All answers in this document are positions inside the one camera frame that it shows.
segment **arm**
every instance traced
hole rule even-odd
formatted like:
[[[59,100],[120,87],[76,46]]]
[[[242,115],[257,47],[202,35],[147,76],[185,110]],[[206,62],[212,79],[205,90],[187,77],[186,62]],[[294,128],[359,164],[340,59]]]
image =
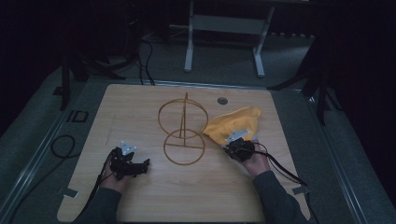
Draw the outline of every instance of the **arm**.
[[[73,223],[117,223],[117,208],[121,195],[132,178],[126,175],[120,181],[112,174],[107,164],[99,190],[88,208]]]
[[[258,144],[255,144],[255,150],[261,150]],[[309,223],[298,202],[276,179],[266,156],[255,153],[250,160],[242,162],[242,165],[255,177],[253,185],[260,196],[262,212],[268,224]]]

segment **dark background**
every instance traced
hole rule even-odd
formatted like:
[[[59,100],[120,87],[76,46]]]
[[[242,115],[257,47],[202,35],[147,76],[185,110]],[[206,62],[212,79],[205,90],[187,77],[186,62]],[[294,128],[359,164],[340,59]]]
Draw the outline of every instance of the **dark background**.
[[[90,23],[90,3],[83,2],[1,1],[0,134],[18,116],[47,75],[60,66],[61,43],[65,38],[73,37],[81,46],[89,46],[85,45],[90,39],[89,34],[78,35],[76,24],[89,21],[85,25],[92,28],[89,31],[92,34],[98,27]],[[221,13],[233,13],[233,7],[220,2],[225,4]],[[329,84],[335,89],[369,160],[395,204],[396,94],[393,81],[396,74],[396,3],[391,0],[349,0],[336,1],[332,5],[332,2],[311,2],[325,6],[277,4],[270,31],[286,36],[315,35],[323,40],[319,44],[326,45],[324,48],[331,46],[336,60]],[[201,6],[211,8],[212,4],[207,2],[206,6],[203,1]],[[184,0],[148,1],[141,10],[135,10],[137,14],[144,12],[142,16],[146,22],[166,40],[167,24],[187,24],[188,8],[189,1]],[[260,11],[251,10],[248,15],[260,14]],[[306,57],[308,64],[314,66],[313,59],[326,58],[320,49],[310,50]]]

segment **human hand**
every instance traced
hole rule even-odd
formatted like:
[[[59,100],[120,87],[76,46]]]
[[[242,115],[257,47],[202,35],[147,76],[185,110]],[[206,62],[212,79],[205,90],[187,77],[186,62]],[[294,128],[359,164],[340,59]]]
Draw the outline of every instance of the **human hand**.
[[[264,150],[261,149],[260,145],[258,144],[259,141],[252,140],[251,142],[254,144],[254,148],[256,151],[265,152]],[[243,161],[241,162],[241,164],[245,167],[245,169],[247,169],[249,174],[253,176],[271,170],[270,164],[268,162],[268,158],[259,153],[253,153],[253,155],[249,160]]]
[[[131,179],[131,175],[125,175],[121,180],[118,180],[116,178],[116,174],[114,174],[110,169],[109,161],[106,165],[105,172],[102,176],[102,182],[99,186],[101,188],[114,189],[122,194]]]

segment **black cable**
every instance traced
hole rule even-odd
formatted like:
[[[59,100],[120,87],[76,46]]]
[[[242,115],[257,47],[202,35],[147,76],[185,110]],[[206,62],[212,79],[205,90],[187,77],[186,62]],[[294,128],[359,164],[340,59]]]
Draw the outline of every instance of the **black cable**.
[[[151,58],[152,51],[153,51],[153,47],[152,47],[152,45],[151,45],[148,41],[146,41],[146,40],[144,40],[144,39],[142,39],[141,41],[142,41],[143,43],[149,45],[150,51],[149,51],[149,54],[148,54],[148,58],[146,59],[145,65],[143,65],[142,59],[140,58],[140,55],[137,56],[137,60],[139,61],[139,66],[138,66],[138,67],[139,67],[140,83],[141,83],[142,85],[144,85],[144,83],[143,83],[143,70],[144,70],[144,71],[146,72],[147,76],[148,76],[148,80],[149,80],[151,86],[155,86],[154,79],[151,77],[151,74],[149,73],[149,59]]]
[[[106,166],[107,166],[108,161],[110,160],[111,156],[112,156],[112,154],[111,154],[111,152],[110,152],[110,153],[108,154],[106,160],[105,160],[105,163],[103,164],[102,171],[100,172],[100,174],[99,174],[98,177],[96,178],[95,185],[94,185],[94,187],[93,187],[93,189],[92,189],[92,191],[91,191],[91,194],[90,194],[90,197],[88,198],[88,201],[85,203],[84,207],[82,208],[81,212],[78,214],[78,216],[76,217],[76,219],[79,218],[79,217],[84,213],[84,211],[88,208],[88,206],[90,205],[90,202],[92,201],[93,197],[94,197],[95,194],[96,194],[96,191],[99,189],[99,185],[102,183],[102,181],[104,181],[104,180],[107,179],[109,176],[111,176],[111,175],[114,174],[114,173],[111,173],[111,175],[108,175],[107,177],[105,177],[104,179],[102,179],[102,175],[103,175],[103,173],[105,172]]]
[[[279,167],[283,172],[285,172],[286,174],[290,175],[290,176],[291,176],[293,179],[295,179],[297,182],[294,181],[294,180],[292,180],[292,179],[290,179],[290,178],[288,178],[287,176],[285,176],[285,175],[282,174],[281,172],[279,172],[280,174],[282,174],[283,176],[285,176],[287,179],[289,179],[289,180],[291,180],[291,181],[293,181],[293,182],[295,182],[295,183],[301,184],[301,185],[303,185],[303,186],[305,186],[305,187],[308,188],[308,192],[304,194],[305,200],[306,200],[306,205],[308,206],[309,211],[311,212],[312,216],[314,217],[315,222],[319,224],[318,217],[317,217],[317,215],[315,214],[314,209],[312,209],[312,206],[311,206],[310,195],[309,195],[310,189],[309,189],[308,185],[307,185],[301,178],[299,178],[299,177],[297,177],[296,175],[292,174],[291,172],[289,172],[288,170],[286,170],[282,165],[280,165],[279,162],[278,162],[272,155],[270,155],[270,154],[268,153],[267,147],[266,147],[265,145],[263,145],[263,144],[261,144],[261,143],[254,143],[254,144],[258,144],[258,145],[264,147],[264,149],[265,149],[265,152],[254,151],[254,153],[258,153],[258,154],[262,154],[262,155],[266,156],[266,157],[269,159],[269,162],[271,162],[271,164],[272,164],[272,161],[273,161],[273,162],[276,164],[276,166],[278,166],[278,167]]]
[[[263,145],[263,144],[261,144],[261,143],[254,143],[254,144],[258,144],[258,145],[260,145],[260,146],[262,146],[262,147],[264,147],[265,148],[265,150],[267,150],[267,148],[265,147],[265,145]],[[288,171],[285,167],[283,167],[271,154],[269,154],[268,152],[261,152],[261,151],[254,151],[254,153],[257,153],[257,154],[262,154],[262,155],[264,155],[264,156],[266,156],[268,159],[269,159],[269,161],[273,161],[274,163],[275,163],[275,165],[280,169],[280,170],[282,170],[284,173],[286,173],[288,176],[290,176],[291,178],[293,178],[295,181],[293,181],[292,179],[290,179],[290,178],[288,178],[287,176],[285,176],[283,173],[281,173],[283,176],[285,176],[287,179],[289,179],[289,180],[291,180],[291,181],[293,181],[293,182],[295,182],[295,183],[298,183],[298,184],[301,184],[301,185],[304,185],[304,186],[308,186],[301,178],[299,178],[298,176],[296,176],[296,175],[294,175],[294,174],[292,174],[290,171]]]
[[[65,156],[59,155],[57,153],[55,153],[54,150],[54,145],[55,143],[61,139],[61,138],[70,138],[72,140],[72,146],[70,147],[69,151],[67,152],[67,154]],[[55,157],[57,158],[61,158],[62,160],[60,162],[58,162],[58,164],[56,164],[46,175],[44,175],[43,177],[41,177],[41,179],[38,180],[38,182],[32,186],[32,188],[21,198],[20,202],[18,203],[18,205],[15,207],[14,212],[11,215],[11,218],[9,219],[8,223],[12,223],[12,221],[14,220],[15,215],[17,214],[19,208],[21,207],[21,205],[23,204],[23,202],[27,199],[27,197],[44,181],[46,180],[56,169],[58,169],[62,163],[64,163],[64,161],[66,161],[67,159],[70,158],[75,158],[77,156],[79,156],[79,153],[76,155],[72,155],[70,156],[70,154],[74,151],[76,146],[76,140],[74,139],[74,137],[72,135],[69,134],[64,134],[64,135],[60,135],[57,138],[55,138],[54,140],[52,140],[51,144],[50,144],[50,149],[52,151],[52,153],[54,154]]]

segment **black hole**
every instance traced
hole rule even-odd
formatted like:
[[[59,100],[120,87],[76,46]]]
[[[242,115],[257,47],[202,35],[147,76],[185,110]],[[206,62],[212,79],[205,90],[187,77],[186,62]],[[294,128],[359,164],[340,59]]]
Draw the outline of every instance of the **black hole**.
[[[220,105],[227,105],[227,104],[228,104],[228,100],[227,100],[227,98],[225,98],[225,97],[219,97],[218,103],[219,103]]]

